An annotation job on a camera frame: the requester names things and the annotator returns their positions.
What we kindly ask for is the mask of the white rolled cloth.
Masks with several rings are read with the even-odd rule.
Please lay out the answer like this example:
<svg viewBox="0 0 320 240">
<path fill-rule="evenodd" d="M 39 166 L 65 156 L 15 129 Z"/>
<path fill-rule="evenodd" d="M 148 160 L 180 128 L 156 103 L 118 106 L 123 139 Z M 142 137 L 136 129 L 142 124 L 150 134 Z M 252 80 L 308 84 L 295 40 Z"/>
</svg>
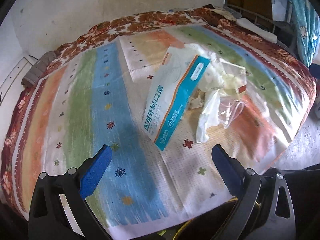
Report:
<svg viewBox="0 0 320 240">
<path fill-rule="evenodd" d="M 269 32 L 269 31 L 265 31 L 265 30 L 259 28 L 258 26 L 256 26 L 255 24 L 253 24 L 251 21 L 249 21 L 246 18 L 237 19 L 236 24 L 238 26 L 241 26 L 247 30 L 250 30 L 250 31 L 256 33 L 257 35 L 261 36 L 263 39 L 267 40 L 268 42 L 276 44 L 278 41 L 278 38 L 276 35 L 274 35 L 273 33 Z"/>
</svg>

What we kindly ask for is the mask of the crumpled yellowish wrapper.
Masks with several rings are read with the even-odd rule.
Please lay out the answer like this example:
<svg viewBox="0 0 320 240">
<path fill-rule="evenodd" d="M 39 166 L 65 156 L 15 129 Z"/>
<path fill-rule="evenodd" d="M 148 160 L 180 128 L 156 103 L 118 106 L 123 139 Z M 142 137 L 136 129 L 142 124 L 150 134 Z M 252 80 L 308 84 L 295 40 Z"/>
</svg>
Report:
<svg viewBox="0 0 320 240">
<path fill-rule="evenodd" d="M 240 100 L 247 86 L 246 68 L 222 58 L 211 60 L 197 87 L 202 92 L 217 90 L 221 96 Z"/>
</svg>

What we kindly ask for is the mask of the teal patterned curtain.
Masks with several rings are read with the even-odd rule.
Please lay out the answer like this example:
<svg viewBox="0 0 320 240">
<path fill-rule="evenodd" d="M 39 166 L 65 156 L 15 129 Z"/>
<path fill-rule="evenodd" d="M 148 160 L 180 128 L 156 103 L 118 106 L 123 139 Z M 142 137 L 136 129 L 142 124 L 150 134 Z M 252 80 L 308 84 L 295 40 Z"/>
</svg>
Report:
<svg viewBox="0 0 320 240">
<path fill-rule="evenodd" d="M 310 67 L 319 51 L 319 15 L 309 0 L 271 0 L 272 18 L 287 22 L 296 32 L 297 53 Z"/>
</svg>

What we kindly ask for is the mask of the grey folded cloth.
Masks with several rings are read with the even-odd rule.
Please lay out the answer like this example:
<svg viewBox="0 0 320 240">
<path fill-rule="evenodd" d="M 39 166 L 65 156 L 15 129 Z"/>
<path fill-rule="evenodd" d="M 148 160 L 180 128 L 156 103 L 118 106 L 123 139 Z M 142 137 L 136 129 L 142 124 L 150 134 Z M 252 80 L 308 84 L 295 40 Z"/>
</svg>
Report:
<svg viewBox="0 0 320 240">
<path fill-rule="evenodd" d="M 31 88 L 37 85 L 49 64 L 56 59 L 56 57 L 57 55 L 54 51 L 48 51 L 44 53 L 25 74 L 21 81 L 21 85 L 23 85 L 25 88 Z"/>
</svg>

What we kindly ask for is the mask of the white tissue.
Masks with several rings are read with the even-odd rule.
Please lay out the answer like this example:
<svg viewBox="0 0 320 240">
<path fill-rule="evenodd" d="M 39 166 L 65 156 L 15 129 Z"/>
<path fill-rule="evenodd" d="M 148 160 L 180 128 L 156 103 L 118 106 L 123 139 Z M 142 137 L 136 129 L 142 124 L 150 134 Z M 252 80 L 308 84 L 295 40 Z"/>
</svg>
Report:
<svg viewBox="0 0 320 240">
<path fill-rule="evenodd" d="M 200 56 L 209 59 L 209 62 L 222 58 L 218 53 L 203 48 L 198 44 L 192 43 L 189 46 L 195 49 Z M 189 99 L 189 109 L 199 108 L 201 110 L 196 129 L 196 142 L 207 142 L 209 140 L 208 129 L 222 125 L 219 121 L 219 105 L 223 98 L 233 99 L 228 96 L 221 96 L 217 90 L 202 92 L 197 87 L 197 90 Z"/>
</svg>

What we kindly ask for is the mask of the white blue mask box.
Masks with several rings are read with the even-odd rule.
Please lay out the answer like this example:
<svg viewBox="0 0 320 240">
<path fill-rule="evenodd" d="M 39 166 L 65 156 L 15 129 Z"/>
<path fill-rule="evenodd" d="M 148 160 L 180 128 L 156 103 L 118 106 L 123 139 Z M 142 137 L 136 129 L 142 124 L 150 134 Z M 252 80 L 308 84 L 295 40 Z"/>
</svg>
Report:
<svg viewBox="0 0 320 240">
<path fill-rule="evenodd" d="M 210 57 L 198 44 L 167 49 L 153 76 L 142 121 L 143 131 L 161 151 L 166 148 L 209 64 Z"/>
</svg>

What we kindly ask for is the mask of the white decorated headboard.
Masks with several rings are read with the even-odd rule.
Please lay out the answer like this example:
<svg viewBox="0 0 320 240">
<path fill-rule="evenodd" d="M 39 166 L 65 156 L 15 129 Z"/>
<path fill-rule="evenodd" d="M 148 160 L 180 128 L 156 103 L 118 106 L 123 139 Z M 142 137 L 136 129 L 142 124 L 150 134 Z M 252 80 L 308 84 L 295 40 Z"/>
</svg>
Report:
<svg viewBox="0 0 320 240">
<path fill-rule="evenodd" d="M 24 56 L 10 71 L 1 84 L 1 104 L 7 98 L 10 99 L 23 90 L 23 86 L 21 85 L 22 79 L 36 61 L 37 59 L 33 56 Z"/>
</svg>

